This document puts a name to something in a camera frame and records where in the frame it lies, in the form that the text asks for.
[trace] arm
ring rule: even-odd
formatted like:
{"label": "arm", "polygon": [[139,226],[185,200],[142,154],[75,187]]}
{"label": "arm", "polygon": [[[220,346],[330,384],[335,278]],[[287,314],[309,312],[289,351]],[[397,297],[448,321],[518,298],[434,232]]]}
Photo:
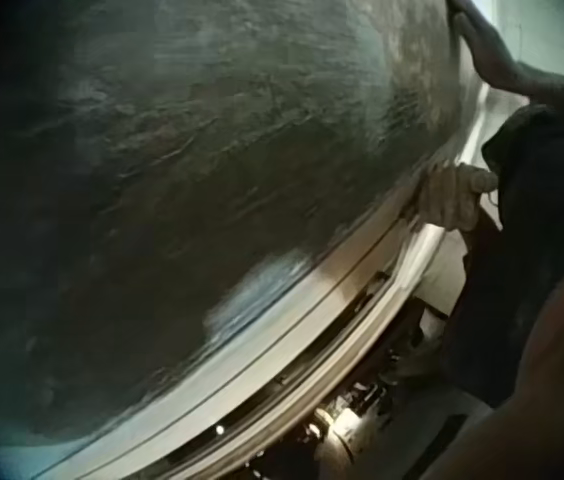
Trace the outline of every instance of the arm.
{"label": "arm", "polygon": [[563,75],[515,61],[498,31],[470,0],[449,0],[449,6],[453,23],[466,40],[475,69],[485,82],[564,112]]}
{"label": "arm", "polygon": [[460,437],[427,480],[564,478],[564,280],[527,342],[513,396]]}

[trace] gloved hand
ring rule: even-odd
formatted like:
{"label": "gloved hand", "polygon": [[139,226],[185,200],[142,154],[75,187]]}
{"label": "gloved hand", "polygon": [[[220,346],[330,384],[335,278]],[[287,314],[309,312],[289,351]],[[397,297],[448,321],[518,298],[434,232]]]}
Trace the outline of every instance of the gloved hand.
{"label": "gloved hand", "polygon": [[446,230],[470,231],[478,223],[480,195],[498,187],[498,177],[471,165],[434,167],[418,197],[418,213],[426,223]]}
{"label": "gloved hand", "polygon": [[494,88],[517,91],[525,81],[502,37],[471,0],[448,0],[453,25],[466,40],[473,65],[482,80]]}

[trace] worn painted surface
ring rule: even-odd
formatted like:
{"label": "worn painted surface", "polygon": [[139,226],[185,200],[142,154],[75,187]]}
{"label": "worn painted surface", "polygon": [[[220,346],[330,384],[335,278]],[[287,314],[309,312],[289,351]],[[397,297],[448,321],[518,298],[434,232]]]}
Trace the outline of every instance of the worn painted surface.
{"label": "worn painted surface", "polygon": [[27,2],[0,43],[0,443],[177,384],[459,125],[444,0]]}

